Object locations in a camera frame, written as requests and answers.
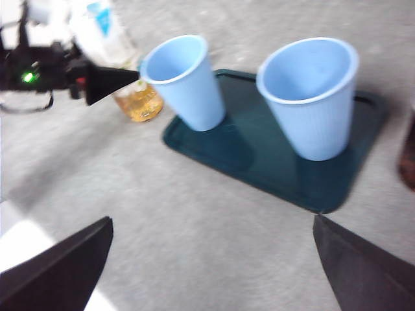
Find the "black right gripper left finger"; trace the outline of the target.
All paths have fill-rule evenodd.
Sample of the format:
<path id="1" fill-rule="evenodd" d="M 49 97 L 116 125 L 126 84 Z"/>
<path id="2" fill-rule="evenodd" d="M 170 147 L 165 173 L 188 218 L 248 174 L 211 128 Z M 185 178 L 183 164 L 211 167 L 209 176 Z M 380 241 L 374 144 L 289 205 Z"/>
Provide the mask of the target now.
<path id="1" fill-rule="evenodd" d="M 113 220 L 105 216 L 1 273 L 2 310 L 84 310 L 106 264 Z"/>

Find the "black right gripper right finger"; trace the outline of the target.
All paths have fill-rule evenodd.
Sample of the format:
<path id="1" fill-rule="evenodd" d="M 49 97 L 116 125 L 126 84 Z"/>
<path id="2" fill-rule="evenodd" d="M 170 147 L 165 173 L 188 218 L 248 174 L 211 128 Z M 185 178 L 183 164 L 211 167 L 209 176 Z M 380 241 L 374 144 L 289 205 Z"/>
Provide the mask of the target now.
<path id="1" fill-rule="evenodd" d="M 414 265 L 322 214 L 313 236 L 341 310 L 414 310 Z"/>

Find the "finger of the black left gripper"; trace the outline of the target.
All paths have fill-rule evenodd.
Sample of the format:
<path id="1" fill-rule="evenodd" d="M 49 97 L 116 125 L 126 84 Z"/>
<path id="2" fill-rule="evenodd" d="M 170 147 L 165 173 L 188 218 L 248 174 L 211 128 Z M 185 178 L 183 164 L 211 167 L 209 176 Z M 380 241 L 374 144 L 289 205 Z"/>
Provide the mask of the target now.
<path id="1" fill-rule="evenodd" d="M 117 90 L 136 82 L 139 77 L 138 71 L 88 65 L 85 84 L 86 104 L 93 105 Z"/>

